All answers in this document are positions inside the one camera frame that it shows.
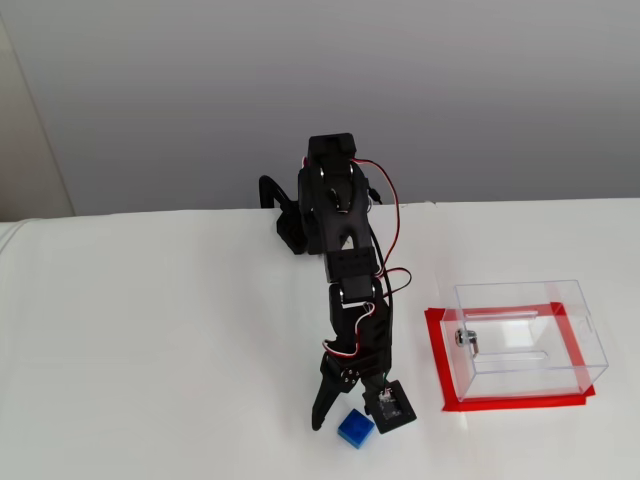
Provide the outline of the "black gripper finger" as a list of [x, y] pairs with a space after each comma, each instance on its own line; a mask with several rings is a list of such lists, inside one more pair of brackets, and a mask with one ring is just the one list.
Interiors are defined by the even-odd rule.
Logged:
[[311, 414], [311, 426], [314, 431], [321, 429], [338, 396], [349, 393], [358, 382], [358, 371], [354, 362], [329, 353], [322, 357], [320, 373], [322, 379]]
[[380, 379], [362, 378], [361, 383], [364, 387], [363, 399], [365, 414], [375, 418], [379, 410]]

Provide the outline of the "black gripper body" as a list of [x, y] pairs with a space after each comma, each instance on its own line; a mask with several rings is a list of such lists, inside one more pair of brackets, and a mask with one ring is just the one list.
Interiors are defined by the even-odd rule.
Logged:
[[391, 360], [390, 308], [384, 300], [374, 304], [338, 305], [331, 311], [335, 338], [325, 339], [325, 353], [352, 360], [362, 378], [379, 378], [386, 388]]

